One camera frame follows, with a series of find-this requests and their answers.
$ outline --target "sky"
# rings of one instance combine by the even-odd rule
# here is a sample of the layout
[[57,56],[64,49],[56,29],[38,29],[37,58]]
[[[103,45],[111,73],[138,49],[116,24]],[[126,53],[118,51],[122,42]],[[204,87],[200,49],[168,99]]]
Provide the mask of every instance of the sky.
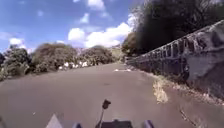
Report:
[[42,43],[106,47],[132,31],[139,0],[0,0],[0,52],[11,44],[32,52]]

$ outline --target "low wall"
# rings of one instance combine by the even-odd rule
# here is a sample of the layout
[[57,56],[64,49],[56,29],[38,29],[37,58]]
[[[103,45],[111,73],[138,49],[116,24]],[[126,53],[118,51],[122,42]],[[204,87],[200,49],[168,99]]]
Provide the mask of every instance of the low wall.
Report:
[[126,63],[224,99],[224,20]]

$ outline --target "vegetation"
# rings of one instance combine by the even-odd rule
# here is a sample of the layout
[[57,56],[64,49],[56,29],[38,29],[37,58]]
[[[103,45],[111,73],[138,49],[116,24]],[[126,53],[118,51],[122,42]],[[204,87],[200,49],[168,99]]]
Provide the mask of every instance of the vegetation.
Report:
[[80,55],[78,55],[78,50],[70,45],[45,43],[33,53],[28,54],[26,49],[12,45],[4,54],[0,53],[0,81],[28,73],[57,71],[59,67],[66,64],[68,64],[67,69],[72,69],[80,61],[87,62],[86,66],[94,66],[112,63],[116,60],[111,51],[103,46],[95,46],[79,52],[81,52]]
[[65,62],[75,61],[76,55],[76,49],[70,45],[42,44],[32,55],[32,64],[36,66],[34,72],[56,71]]
[[133,9],[134,33],[122,51],[143,54],[224,18],[224,5],[212,0],[154,0]]
[[137,53],[135,32],[130,33],[124,40],[121,50],[126,56],[133,56]]
[[2,64],[2,75],[12,77],[27,73],[31,59],[25,49],[13,45],[4,55],[6,59]]
[[99,45],[84,50],[78,59],[86,61],[91,65],[108,64],[115,61],[112,52]]

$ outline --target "road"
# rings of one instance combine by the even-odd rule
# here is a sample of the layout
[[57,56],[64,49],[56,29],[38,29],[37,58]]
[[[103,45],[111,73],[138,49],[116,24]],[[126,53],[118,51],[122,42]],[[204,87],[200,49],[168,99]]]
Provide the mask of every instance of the road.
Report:
[[194,128],[183,119],[180,105],[208,127],[224,126],[222,106],[194,101],[172,90],[169,102],[158,104],[152,86],[155,79],[139,71],[114,71],[126,68],[110,64],[6,80],[0,83],[0,116],[7,128],[45,128],[53,114],[65,128],[74,122],[93,128],[103,100],[108,99],[112,104],[104,121],[131,121],[134,128],[144,120],[151,120],[155,128]]

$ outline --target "cloud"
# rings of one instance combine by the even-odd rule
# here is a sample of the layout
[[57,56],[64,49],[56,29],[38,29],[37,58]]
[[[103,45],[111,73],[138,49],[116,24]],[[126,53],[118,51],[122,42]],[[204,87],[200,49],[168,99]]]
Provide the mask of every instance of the cloud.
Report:
[[74,3],[77,3],[77,2],[79,2],[79,1],[80,1],[80,0],[73,0]]
[[85,38],[85,32],[80,28],[72,28],[68,34],[69,41],[82,41]]
[[109,27],[105,30],[100,30],[100,27],[91,25],[73,28],[69,32],[68,40],[72,40],[72,43],[82,44],[80,46],[87,48],[95,45],[103,45],[105,47],[118,45],[132,32],[134,19],[134,15],[129,15],[127,22],[122,22],[117,27]]
[[9,43],[11,45],[21,45],[21,44],[23,44],[23,39],[20,39],[20,38],[10,38],[9,39]]
[[105,10],[103,0],[88,0],[88,6],[93,10]]
[[87,25],[82,27],[82,29],[86,32],[86,33],[91,33],[91,32],[96,32],[100,30],[99,26],[94,26],[94,25]]
[[56,43],[62,43],[65,44],[65,42],[63,40],[57,40]]
[[35,50],[35,48],[28,48],[24,42],[25,42],[25,40],[22,38],[10,38],[9,39],[10,45],[17,45],[18,48],[24,48],[27,50],[28,53],[31,53]]
[[85,13],[84,16],[79,20],[80,23],[88,24],[89,23],[89,13]]
[[121,23],[116,28],[107,28],[105,31],[90,33],[86,37],[84,45],[86,47],[93,47],[95,45],[111,47],[120,44],[120,41],[126,37],[131,30],[132,29],[126,23]]
[[12,35],[8,32],[0,32],[0,40],[8,40]]
[[129,14],[128,15],[128,25],[133,29],[134,28],[134,25],[135,25],[135,22],[137,20],[137,17],[134,15],[134,14]]
[[44,12],[42,10],[37,11],[37,16],[42,17],[44,16]]

